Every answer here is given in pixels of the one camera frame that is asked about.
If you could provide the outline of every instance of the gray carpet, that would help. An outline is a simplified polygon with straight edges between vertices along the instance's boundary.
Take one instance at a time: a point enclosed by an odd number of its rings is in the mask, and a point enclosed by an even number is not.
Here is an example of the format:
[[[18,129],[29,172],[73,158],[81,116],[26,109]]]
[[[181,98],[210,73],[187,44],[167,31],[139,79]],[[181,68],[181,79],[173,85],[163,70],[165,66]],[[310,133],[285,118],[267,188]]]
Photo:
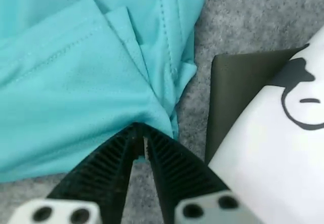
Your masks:
[[[198,73],[178,108],[180,141],[203,157],[214,55],[301,46],[322,25],[324,0],[206,0],[196,25]],[[0,223],[6,223],[21,203],[45,196],[62,177],[0,185]],[[156,195],[150,167],[135,165],[123,223],[163,223]]]

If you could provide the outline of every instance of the turquoise fabric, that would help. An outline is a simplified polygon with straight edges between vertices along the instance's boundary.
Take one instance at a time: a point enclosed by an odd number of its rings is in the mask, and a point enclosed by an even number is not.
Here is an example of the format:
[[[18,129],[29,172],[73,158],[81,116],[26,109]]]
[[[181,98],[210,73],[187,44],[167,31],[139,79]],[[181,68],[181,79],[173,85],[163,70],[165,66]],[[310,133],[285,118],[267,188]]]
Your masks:
[[[137,121],[171,137],[204,0],[0,0],[0,182],[67,172]]]

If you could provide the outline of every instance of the cloth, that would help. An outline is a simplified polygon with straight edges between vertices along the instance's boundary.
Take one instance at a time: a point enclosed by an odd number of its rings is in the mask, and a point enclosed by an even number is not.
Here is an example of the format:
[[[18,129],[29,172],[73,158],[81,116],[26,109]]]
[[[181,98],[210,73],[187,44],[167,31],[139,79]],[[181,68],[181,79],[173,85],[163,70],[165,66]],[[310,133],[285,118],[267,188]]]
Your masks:
[[[324,27],[257,94],[209,167],[265,223],[324,223]]]
[[[204,0],[0,0],[0,182],[67,172],[132,122],[176,138]]]

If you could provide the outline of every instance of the screw hole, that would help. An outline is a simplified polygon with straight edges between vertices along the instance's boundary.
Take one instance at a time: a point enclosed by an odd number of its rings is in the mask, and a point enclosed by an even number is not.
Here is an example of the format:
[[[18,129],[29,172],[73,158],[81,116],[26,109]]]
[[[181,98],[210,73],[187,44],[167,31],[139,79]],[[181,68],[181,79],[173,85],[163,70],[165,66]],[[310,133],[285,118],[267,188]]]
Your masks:
[[[183,208],[183,215],[188,218],[199,218],[203,214],[203,209],[197,204],[188,204]]]
[[[48,206],[44,206],[40,209],[38,209],[34,215],[32,216],[32,219],[35,222],[42,222],[47,220],[52,214],[52,208],[48,207]]]
[[[231,196],[223,196],[218,199],[218,204],[222,209],[237,209],[238,201]]]
[[[72,213],[71,223],[72,224],[84,224],[88,221],[90,213],[86,209],[78,209]]]

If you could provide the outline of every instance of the ribbed rubber pad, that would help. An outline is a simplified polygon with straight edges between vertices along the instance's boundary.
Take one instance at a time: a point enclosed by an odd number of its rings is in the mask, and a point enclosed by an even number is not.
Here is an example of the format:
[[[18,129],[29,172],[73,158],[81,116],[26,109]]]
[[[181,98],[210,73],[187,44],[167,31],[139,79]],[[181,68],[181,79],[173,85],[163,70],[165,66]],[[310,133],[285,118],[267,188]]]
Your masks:
[[[165,223],[174,223],[174,211],[181,200],[228,190],[210,168],[177,141],[149,126],[144,135]]]
[[[103,224],[121,221],[133,161],[147,153],[165,223],[178,203],[227,186],[183,145],[145,124],[132,124],[104,142],[48,195],[96,202]]]
[[[136,151],[142,141],[136,125],[122,130],[74,168],[48,198],[96,202],[103,223],[120,223],[133,160],[143,154],[143,148]]]

